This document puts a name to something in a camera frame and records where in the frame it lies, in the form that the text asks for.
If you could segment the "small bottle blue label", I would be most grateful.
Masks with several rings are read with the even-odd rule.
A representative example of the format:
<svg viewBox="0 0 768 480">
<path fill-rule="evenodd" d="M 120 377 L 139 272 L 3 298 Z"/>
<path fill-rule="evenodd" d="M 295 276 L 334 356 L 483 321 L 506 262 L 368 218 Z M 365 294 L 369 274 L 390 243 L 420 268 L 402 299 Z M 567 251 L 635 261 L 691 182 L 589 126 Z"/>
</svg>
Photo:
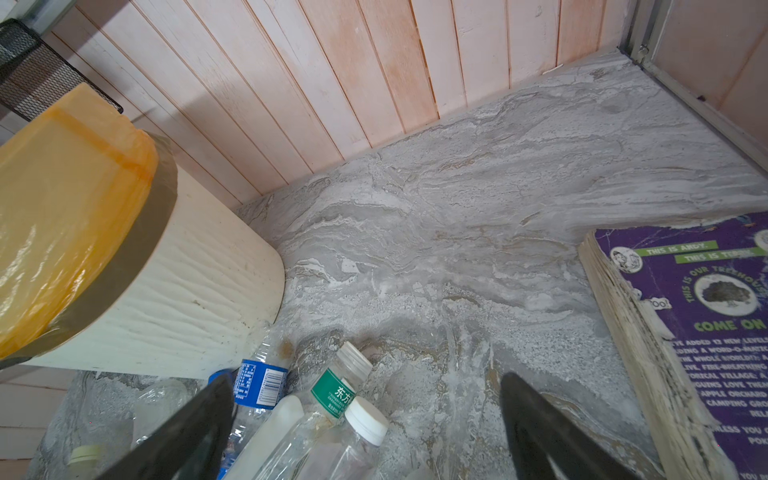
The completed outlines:
<svg viewBox="0 0 768 480">
<path fill-rule="evenodd" d="M 236 407 L 218 479 L 224 479 L 229 473 L 247 443 L 284 396 L 293 355 L 293 343 L 280 333 L 272 333 L 242 360 L 237 371 L 220 370 L 209 378 L 212 382 L 218 377 L 230 377 Z"/>
</svg>

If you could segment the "cream waste bin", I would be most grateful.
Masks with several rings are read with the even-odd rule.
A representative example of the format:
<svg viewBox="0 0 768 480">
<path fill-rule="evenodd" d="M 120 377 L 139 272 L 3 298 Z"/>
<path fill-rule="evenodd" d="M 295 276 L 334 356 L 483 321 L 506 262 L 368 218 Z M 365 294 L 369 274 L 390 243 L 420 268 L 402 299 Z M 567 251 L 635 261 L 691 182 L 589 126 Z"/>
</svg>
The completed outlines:
<svg viewBox="0 0 768 480">
<path fill-rule="evenodd" d="M 264 337 L 283 299 L 280 255 L 154 144 L 149 196 L 115 255 L 3 366 L 203 379 Z"/>
</svg>

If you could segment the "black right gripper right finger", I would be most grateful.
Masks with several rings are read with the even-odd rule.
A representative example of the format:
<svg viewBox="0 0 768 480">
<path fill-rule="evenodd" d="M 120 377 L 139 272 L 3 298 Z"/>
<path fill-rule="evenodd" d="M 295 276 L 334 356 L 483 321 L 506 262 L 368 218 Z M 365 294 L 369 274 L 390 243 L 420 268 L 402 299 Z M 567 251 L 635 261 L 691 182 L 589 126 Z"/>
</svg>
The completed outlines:
<svg viewBox="0 0 768 480">
<path fill-rule="evenodd" d="M 519 479 L 636 477 L 515 373 L 501 379 L 500 407 Z"/>
</svg>

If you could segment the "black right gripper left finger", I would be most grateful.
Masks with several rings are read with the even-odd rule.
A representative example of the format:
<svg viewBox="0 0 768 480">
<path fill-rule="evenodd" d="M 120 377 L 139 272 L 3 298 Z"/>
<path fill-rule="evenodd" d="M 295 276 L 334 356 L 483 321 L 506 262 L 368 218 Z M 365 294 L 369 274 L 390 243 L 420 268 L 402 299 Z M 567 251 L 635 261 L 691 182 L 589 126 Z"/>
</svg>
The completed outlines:
<svg viewBox="0 0 768 480">
<path fill-rule="evenodd" d="M 233 381 L 221 375 L 102 479 L 216 479 L 234 421 Z"/>
</svg>

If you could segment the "clear bottle white cap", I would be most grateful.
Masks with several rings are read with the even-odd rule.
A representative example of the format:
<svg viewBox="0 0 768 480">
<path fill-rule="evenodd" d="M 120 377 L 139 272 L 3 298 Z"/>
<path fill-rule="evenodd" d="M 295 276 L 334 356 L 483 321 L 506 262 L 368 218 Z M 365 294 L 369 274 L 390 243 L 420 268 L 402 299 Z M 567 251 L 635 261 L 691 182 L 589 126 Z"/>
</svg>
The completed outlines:
<svg viewBox="0 0 768 480">
<path fill-rule="evenodd" d="M 310 448 L 291 479 L 368 479 L 373 474 L 388 419 L 360 396 L 346 408 L 344 418 Z"/>
</svg>

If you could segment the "clear bottle green label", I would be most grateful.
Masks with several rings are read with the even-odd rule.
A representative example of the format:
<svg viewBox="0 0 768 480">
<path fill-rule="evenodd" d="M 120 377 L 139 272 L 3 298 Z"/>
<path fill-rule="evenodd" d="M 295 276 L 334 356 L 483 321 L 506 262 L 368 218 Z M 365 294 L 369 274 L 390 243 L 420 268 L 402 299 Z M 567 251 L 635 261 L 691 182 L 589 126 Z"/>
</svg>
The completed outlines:
<svg viewBox="0 0 768 480">
<path fill-rule="evenodd" d="M 224 479 L 288 479 L 313 443 L 341 419 L 373 366 L 346 341 L 310 389 L 284 396 Z"/>
</svg>

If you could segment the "purple paperback book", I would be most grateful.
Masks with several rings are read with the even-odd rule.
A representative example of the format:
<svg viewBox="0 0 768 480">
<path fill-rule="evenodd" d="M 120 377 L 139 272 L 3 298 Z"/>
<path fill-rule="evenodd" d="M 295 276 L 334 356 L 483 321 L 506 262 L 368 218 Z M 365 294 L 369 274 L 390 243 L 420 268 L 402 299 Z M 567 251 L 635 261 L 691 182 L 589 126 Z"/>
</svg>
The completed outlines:
<svg viewBox="0 0 768 480">
<path fill-rule="evenodd" d="M 767 216 L 595 229 L 587 279 L 670 479 L 767 475 Z"/>
</svg>

